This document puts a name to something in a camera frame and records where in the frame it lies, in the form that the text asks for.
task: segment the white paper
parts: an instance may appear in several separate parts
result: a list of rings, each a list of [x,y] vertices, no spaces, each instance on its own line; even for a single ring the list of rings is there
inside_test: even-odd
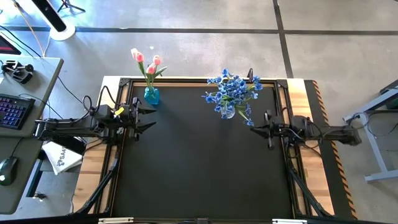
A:
[[[81,164],[82,156],[54,142],[43,146],[55,175]]]

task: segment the computer mouse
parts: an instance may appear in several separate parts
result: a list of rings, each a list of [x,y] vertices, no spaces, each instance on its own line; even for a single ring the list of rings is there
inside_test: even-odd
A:
[[[7,186],[13,183],[17,175],[18,158],[15,156],[7,157],[0,162],[0,185]]]

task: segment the concrete floor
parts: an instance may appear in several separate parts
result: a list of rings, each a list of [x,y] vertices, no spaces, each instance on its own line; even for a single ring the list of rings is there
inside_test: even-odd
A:
[[[46,26],[30,7],[31,1],[19,2],[32,26]],[[58,8],[60,1],[51,2]],[[71,2],[86,13],[65,9],[60,15],[80,27],[277,29],[272,0]],[[279,6],[284,29],[398,30],[398,2],[394,0],[280,0]],[[8,4],[0,9],[4,10],[0,24],[25,26],[16,9]],[[31,32],[13,33],[40,52]],[[48,34],[37,32],[42,45]],[[344,115],[376,97],[398,77],[398,35],[286,35],[286,44],[294,78],[318,82],[330,124],[343,124]],[[278,34],[78,32],[66,41],[51,41],[47,56],[65,60],[60,77],[77,97],[90,95],[96,100],[104,75],[138,75],[129,52],[133,47],[145,55],[161,55],[169,67],[167,76],[215,76],[223,67],[244,75],[252,67],[261,77],[287,77]],[[58,82],[50,102],[62,116],[77,117],[83,112]],[[378,133],[388,131],[398,117],[387,121]],[[362,220],[397,223],[398,179],[365,183],[363,176],[379,168],[368,140],[363,141],[357,147],[338,146],[357,214]],[[382,150],[389,168],[398,169],[396,144]],[[68,213],[76,179],[76,174],[45,174],[38,191],[49,199],[40,203],[22,198],[17,212],[0,215],[0,220]]]

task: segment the rgb keyboard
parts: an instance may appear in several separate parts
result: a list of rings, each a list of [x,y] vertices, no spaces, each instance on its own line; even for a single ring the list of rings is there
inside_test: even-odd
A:
[[[0,127],[20,130],[34,103],[34,99],[0,94]]]

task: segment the wooden board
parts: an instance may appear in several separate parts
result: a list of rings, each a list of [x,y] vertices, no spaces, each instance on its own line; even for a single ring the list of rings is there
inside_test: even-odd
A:
[[[114,99],[116,99],[120,78],[133,78],[133,77],[106,76],[103,78],[102,86],[104,85],[108,86],[112,94],[112,97]],[[168,79],[168,78],[193,78],[193,77],[161,77],[161,78]],[[289,85],[289,95],[292,104],[293,114],[312,118],[310,105],[307,98],[307,92],[304,85],[304,80],[295,78],[295,79],[287,79],[287,82]],[[122,101],[125,99],[125,96],[126,92],[124,91],[124,94],[122,96]],[[114,107],[114,103],[112,102],[111,98],[108,96],[108,94],[105,93],[102,97],[101,104],[108,104],[110,107],[112,108]],[[308,142],[307,144],[309,146],[316,146],[315,141]],[[83,204],[88,200],[88,198],[93,193],[93,191],[95,190],[100,181],[100,172],[104,160],[105,148],[106,147],[104,145],[94,147],[90,149],[84,156],[82,168],[78,178],[78,183],[76,185],[75,196],[73,197],[73,204],[75,207],[75,211],[83,206]],[[318,154],[304,147],[301,148],[301,155],[302,155],[305,178],[307,181],[308,188],[311,190],[312,194],[314,194],[315,198],[321,203],[323,208],[329,213],[334,214],[333,206],[331,204],[328,183],[326,181],[326,175],[323,169],[322,159],[319,157]],[[305,206],[303,202],[303,195],[298,186],[296,186],[296,189],[299,199],[299,207],[301,211],[304,213]],[[106,201],[108,198],[108,191],[109,189],[108,187],[106,187],[104,190],[103,199],[101,201],[100,211],[103,211],[105,209]]]

